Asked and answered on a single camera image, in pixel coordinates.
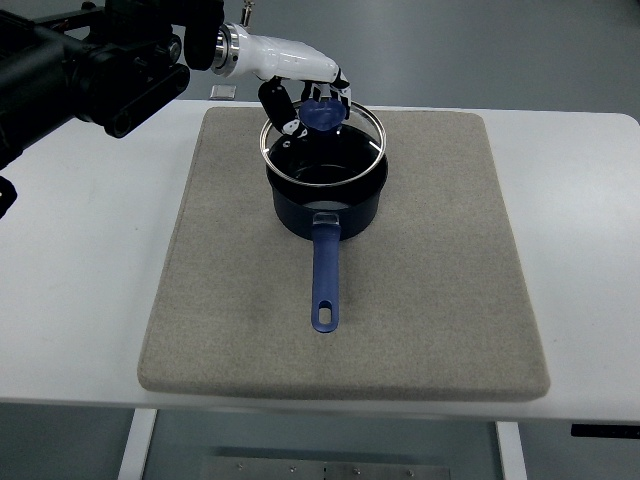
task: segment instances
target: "white robotic hand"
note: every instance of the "white robotic hand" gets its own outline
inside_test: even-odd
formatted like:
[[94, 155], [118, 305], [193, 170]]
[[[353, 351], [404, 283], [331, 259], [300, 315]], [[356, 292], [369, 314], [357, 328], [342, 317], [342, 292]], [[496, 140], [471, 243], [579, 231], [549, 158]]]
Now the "white robotic hand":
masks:
[[258, 92], [267, 115], [282, 133], [301, 137], [306, 129], [297, 118], [281, 79], [305, 82], [301, 100], [327, 96], [351, 108], [351, 87], [338, 64], [302, 42], [251, 35], [242, 25], [224, 24], [218, 34], [214, 73], [235, 77], [254, 73], [265, 81]]

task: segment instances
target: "gray mat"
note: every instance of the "gray mat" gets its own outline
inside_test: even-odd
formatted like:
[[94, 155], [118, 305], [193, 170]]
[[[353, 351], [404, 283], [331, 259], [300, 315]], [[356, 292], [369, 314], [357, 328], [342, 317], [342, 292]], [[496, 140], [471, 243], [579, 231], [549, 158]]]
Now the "gray mat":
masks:
[[258, 108], [205, 116], [138, 367], [149, 390], [519, 401], [549, 387], [483, 121], [379, 112], [389, 179], [341, 243], [338, 329], [310, 324], [311, 242], [277, 219]]

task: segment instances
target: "handle hole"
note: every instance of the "handle hole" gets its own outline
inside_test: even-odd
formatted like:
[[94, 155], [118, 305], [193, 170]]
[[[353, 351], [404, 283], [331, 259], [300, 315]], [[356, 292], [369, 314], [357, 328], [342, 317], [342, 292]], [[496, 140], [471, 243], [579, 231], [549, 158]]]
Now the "handle hole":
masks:
[[322, 325], [329, 325], [331, 323], [331, 314], [331, 302], [327, 300], [320, 302], [318, 319]]

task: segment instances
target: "pot rim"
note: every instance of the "pot rim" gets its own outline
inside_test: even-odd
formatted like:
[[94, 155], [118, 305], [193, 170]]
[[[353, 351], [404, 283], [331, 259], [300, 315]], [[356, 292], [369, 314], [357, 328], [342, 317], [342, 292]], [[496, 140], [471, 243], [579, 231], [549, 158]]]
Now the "pot rim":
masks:
[[[300, 105], [302, 105], [302, 101], [296, 101], [293, 103], [293, 106], [296, 110], [300, 107]], [[371, 162], [371, 165], [369, 165], [366, 170], [359, 173], [358, 175], [355, 175], [354, 177], [348, 178], [346, 180], [342, 180], [340, 182], [334, 182], [334, 183], [307, 183], [307, 182], [302, 182], [296, 178], [290, 177], [289, 175], [281, 172], [269, 158], [269, 149], [267, 148], [267, 136], [270, 130], [273, 128], [273, 124], [271, 123], [271, 120], [267, 120], [267, 122], [262, 127], [262, 131], [260, 132], [260, 153], [262, 154], [262, 158], [264, 158], [265, 162], [267, 163], [269, 170], [271, 170], [273, 173], [275, 173], [279, 177], [282, 177], [283, 179], [287, 180], [288, 182], [295, 183], [296, 185], [302, 185], [304, 187], [313, 187], [313, 188], [335, 187], [338, 185], [345, 185], [347, 183], [351, 183], [367, 175], [380, 163], [380, 161], [384, 157], [384, 152], [387, 147], [387, 134], [384, 130], [384, 126], [382, 125], [382, 122], [380, 122], [378, 117], [376, 117], [370, 110], [368, 110], [367, 108], [365, 108], [364, 106], [360, 105], [357, 102], [351, 102], [351, 109], [353, 110], [354, 107], [358, 113], [362, 114], [362, 116], [364, 116], [369, 122], [371, 122], [373, 127], [377, 130], [378, 135], [380, 136], [380, 145], [378, 146], [378, 145], [372, 144], [376, 148], [376, 150], [378, 150], [378, 156], [373, 162]]]

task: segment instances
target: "blue pot handle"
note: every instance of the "blue pot handle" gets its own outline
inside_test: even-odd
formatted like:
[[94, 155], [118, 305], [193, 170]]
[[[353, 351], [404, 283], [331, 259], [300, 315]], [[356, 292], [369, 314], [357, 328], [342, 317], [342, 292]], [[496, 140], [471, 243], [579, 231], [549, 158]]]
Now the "blue pot handle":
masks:
[[[335, 213], [316, 213], [313, 216], [313, 287], [311, 293], [311, 325], [320, 333], [338, 328], [338, 249], [340, 223]], [[330, 321], [322, 323], [320, 312], [328, 309]]]

